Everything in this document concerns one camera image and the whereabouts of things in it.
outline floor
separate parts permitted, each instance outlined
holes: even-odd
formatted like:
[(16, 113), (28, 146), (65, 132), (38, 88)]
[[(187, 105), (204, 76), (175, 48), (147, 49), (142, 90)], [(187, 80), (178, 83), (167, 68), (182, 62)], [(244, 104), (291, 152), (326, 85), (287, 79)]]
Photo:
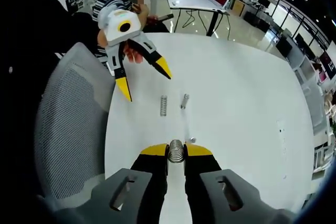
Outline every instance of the floor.
[[(174, 14), (173, 19), (164, 21), (166, 27), (171, 32), (173, 32), (175, 29), (178, 12), (178, 10), (170, 10), (167, 0), (157, 0), (157, 8), (155, 14), (157, 14), (159, 17), (167, 15), (169, 13)], [(194, 11), (193, 16), (195, 20), (189, 26), (183, 28), (183, 24), (189, 19), (190, 16), (186, 13), (185, 10), (182, 10), (180, 20), (178, 21), (176, 33), (200, 34), (205, 36), (206, 31), (204, 29), (204, 26), (202, 25), (200, 18), (198, 17), (198, 13)], [(211, 22), (212, 13), (200, 11), (200, 16), (204, 22), (205, 27), (208, 28)], [(228, 18), (231, 27), (230, 34), (229, 23), (227, 17), (224, 16), (219, 27), (214, 32), (213, 37), (217, 39), (233, 40), (244, 45), (261, 49), (263, 51), (269, 52), (274, 56), (284, 59), (279, 50), (275, 47), (275, 43), (273, 41), (276, 36), (271, 31), (264, 33), (263, 31), (251, 26), (245, 20), (235, 15), (230, 15)], [(219, 21), (220, 16), (218, 17), (216, 26), (218, 25)]]

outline white table surface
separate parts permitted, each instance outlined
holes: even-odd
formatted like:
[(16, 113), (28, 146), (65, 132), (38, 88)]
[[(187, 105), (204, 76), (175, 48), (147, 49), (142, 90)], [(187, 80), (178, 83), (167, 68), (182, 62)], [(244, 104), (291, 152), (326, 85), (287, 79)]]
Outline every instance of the white table surface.
[(167, 0), (170, 9), (195, 9), (217, 12), (223, 8), (219, 4), (215, 4), (210, 0)]
[[(289, 64), (233, 41), (147, 36), (173, 78), (145, 61), (124, 61), (133, 102), (116, 87), (106, 134), (106, 177), (130, 168), (150, 145), (183, 141), (187, 118), (190, 136), (213, 152), (222, 169), (232, 169), (257, 187), (272, 207), (297, 212), (310, 189), (313, 129)], [(183, 116), (179, 105), (185, 93), (190, 99)], [(166, 117), (160, 117), (161, 95), (168, 96)], [(169, 164), (167, 182), (160, 223), (191, 223), (182, 164)]]

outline metal pin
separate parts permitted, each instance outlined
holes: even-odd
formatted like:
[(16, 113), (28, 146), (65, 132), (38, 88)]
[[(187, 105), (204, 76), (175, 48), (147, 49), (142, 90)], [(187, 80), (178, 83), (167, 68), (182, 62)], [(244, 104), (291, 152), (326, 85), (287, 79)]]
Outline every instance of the metal pin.
[(189, 95), (188, 94), (184, 94), (183, 101), (182, 101), (181, 106), (180, 106), (181, 109), (185, 109), (188, 100), (189, 100)]
[(191, 137), (191, 138), (189, 138), (188, 142), (194, 144), (194, 143), (196, 143), (196, 138)]

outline coil spring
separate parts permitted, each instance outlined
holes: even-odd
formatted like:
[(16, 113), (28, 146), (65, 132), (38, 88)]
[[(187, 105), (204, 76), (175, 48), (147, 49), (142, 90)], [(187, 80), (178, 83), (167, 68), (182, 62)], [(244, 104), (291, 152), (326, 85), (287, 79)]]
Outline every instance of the coil spring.
[(180, 140), (175, 139), (170, 142), (168, 160), (176, 164), (184, 161), (184, 149)]
[(160, 116), (167, 116), (167, 96), (161, 96)]

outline gray mesh chair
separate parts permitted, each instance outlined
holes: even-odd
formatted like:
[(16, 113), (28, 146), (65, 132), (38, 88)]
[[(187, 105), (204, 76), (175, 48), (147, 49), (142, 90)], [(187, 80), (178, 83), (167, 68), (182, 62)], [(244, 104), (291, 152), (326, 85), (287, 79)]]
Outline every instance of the gray mesh chair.
[(81, 43), (53, 71), (37, 113), (35, 162), (52, 210), (77, 207), (104, 180), (104, 146), (114, 77)]

